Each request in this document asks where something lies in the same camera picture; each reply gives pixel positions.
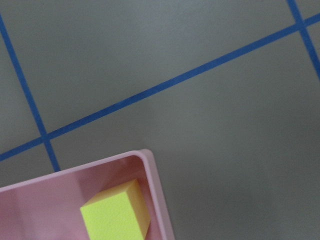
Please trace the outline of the yellow foam block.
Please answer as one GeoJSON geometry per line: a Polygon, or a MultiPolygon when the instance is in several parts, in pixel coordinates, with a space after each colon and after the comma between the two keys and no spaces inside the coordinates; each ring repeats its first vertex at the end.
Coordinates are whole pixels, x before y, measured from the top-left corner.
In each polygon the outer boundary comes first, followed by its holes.
{"type": "Polygon", "coordinates": [[[144,240],[151,223],[136,179],[97,193],[80,212],[91,240],[144,240]]]}

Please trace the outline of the pink plastic bin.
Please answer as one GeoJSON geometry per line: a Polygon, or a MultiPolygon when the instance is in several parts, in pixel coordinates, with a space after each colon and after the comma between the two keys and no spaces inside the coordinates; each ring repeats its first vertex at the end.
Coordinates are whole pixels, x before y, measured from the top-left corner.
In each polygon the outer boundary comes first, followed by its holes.
{"type": "Polygon", "coordinates": [[[136,179],[151,222],[148,240],[173,240],[153,153],[132,150],[0,189],[3,240],[86,240],[80,208],[96,193],[136,179]]]}

